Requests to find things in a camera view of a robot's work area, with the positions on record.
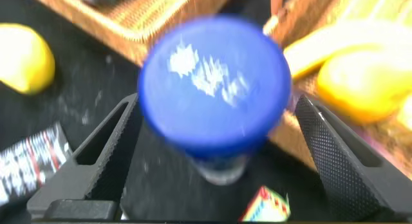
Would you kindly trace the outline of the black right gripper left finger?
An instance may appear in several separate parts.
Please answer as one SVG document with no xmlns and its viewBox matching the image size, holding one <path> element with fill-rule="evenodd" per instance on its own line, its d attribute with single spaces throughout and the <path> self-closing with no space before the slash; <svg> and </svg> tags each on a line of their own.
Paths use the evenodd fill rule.
<svg viewBox="0 0 412 224">
<path fill-rule="evenodd" d="M 28 201 L 33 218 L 116 216 L 142 125 L 136 93 L 123 98 Z"/>
</svg>

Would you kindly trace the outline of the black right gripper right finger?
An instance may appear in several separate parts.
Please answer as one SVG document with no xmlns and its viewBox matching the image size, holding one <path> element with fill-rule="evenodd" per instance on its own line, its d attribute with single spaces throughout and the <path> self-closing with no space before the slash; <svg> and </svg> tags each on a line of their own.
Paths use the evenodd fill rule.
<svg viewBox="0 0 412 224">
<path fill-rule="evenodd" d="M 319 101 L 300 96 L 295 116 L 337 220 L 411 220 L 407 176 Z"/>
</svg>

